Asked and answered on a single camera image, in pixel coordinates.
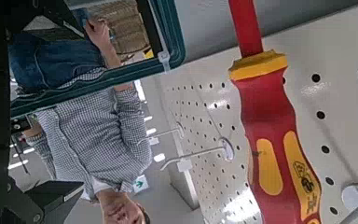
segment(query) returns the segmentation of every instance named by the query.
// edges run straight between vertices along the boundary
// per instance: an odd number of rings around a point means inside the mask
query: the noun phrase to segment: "white pegboard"
[[[285,89],[295,107],[301,144],[322,183],[322,222],[339,223],[349,213],[341,191],[358,183],[358,7],[264,42],[266,49],[287,54]],[[233,162],[218,153],[192,160],[190,173],[211,224],[222,219],[262,223],[247,188],[249,145],[240,96],[227,74],[239,58],[240,51],[230,49],[160,76],[167,117],[185,128],[180,143],[185,153],[216,147],[220,136],[238,147]]]

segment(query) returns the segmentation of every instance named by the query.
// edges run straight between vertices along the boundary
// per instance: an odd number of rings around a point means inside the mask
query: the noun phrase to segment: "hair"
[[[146,224],[150,224],[150,217],[149,217],[149,215],[146,213],[145,210],[142,210],[142,213],[144,214],[144,217],[145,217],[145,223],[146,223]]]
[[[138,207],[141,209],[143,215],[144,215],[144,218],[145,218],[145,223],[146,224],[150,224],[150,217],[149,215],[146,213],[146,210],[140,205],[138,204]]]

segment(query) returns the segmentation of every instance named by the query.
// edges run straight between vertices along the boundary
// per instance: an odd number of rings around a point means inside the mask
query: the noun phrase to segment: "mirror frame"
[[[170,53],[170,67],[175,68],[183,63],[186,56],[185,43],[182,37],[182,31],[174,0],[150,0],[153,10],[156,12],[159,27],[164,36],[168,51]],[[145,0],[137,1],[138,4],[148,2]],[[151,15],[150,7],[143,5],[141,8]],[[151,43],[152,50],[160,50],[160,43]],[[105,71],[99,78],[92,81],[77,81],[71,87],[61,90],[48,90],[37,97],[17,98],[11,102],[11,118],[21,117],[35,111],[44,110],[77,97],[101,91],[111,86],[130,82],[143,77],[149,77],[164,72],[163,64],[158,60],[157,53],[153,59],[144,60],[138,63],[125,65],[113,70]]]

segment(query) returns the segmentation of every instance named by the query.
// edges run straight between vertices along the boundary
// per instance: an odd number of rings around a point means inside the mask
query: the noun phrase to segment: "red and yellow screwdriver handle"
[[[295,110],[282,84],[286,68],[285,55],[273,50],[230,68],[252,150],[249,183],[263,223],[321,224],[321,186],[299,144]]]

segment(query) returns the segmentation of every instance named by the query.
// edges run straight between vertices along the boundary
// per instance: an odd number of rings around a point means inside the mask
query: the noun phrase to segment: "plaid shirt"
[[[99,77],[103,68],[75,81]],[[27,139],[48,167],[53,179],[82,181],[95,201],[92,178],[116,191],[131,192],[132,183],[150,165],[144,115],[136,89],[113,88],[60,103],[36,113],[43,132]]]

